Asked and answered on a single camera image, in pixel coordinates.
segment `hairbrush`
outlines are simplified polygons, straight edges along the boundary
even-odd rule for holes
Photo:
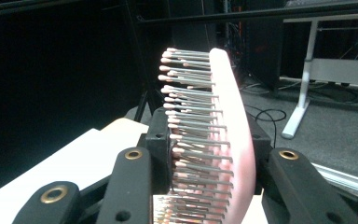
[[[241,223],[255,190],[255,154],[229,58],[221,49],[167,49],[161,62],[172,188],[155,197],[154,222]]]

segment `gray floor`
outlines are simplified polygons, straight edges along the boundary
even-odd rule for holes
[[[295,149],[305,154],[311,162],[358,176],[358,88],[312,85],[308,111],[295,138],[287,140],[281,137],[281,132],[296,107],[299,87],[266,93],[267,90],[259,86],[246,88],[255,83],[251,78],[247,78],[245,83],[241,87],[241,96],[246,105],[262,110],[280,109],[287,115],[284,120],[276,122],[276,147]],[[287,81],[281,83],[283,86],[291,84]],[[250,106],[246,106],[246,110],[256,115],[258,111]],[[127,118],[132,119],[135,111],[136,108],[130,110]],[[269,113],[274,119],[283,115],[282,112]],[[149,120],[150,111],[147,107],[142,123],[147,124]],[[273,123],[262,120],[258,123],[273,139]]]

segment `desk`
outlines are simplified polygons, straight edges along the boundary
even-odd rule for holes
[[[323,81],[335,81],[341,83],[358,84],[358,61],[353,60],[322,60],[313,58],[316,35],[318,32],[319,21],[340,21],[358,20],[358,14],[324,16],[314,18],[287,19],[283,22],[303,22],[310,21],[310,38],[307,48],[307,56],[304,62],[304,70],[301,78],[301,89],[298,97],[298,104],[283,129],[282,137],[292,139],[295,137],[296,130],[307,111],[310,99],[307,98],[310,79]]]
[[[12,223],[14,217],[41,187],[54,181],[71,181],[79,189],[110,175],[117,154],[135,147],[148,127],[129,119],[118,119],[98,131],[91,129],[34,168],[0,189],[0,223]],[[261,196],[253,202],[242,223],[267,223]]]

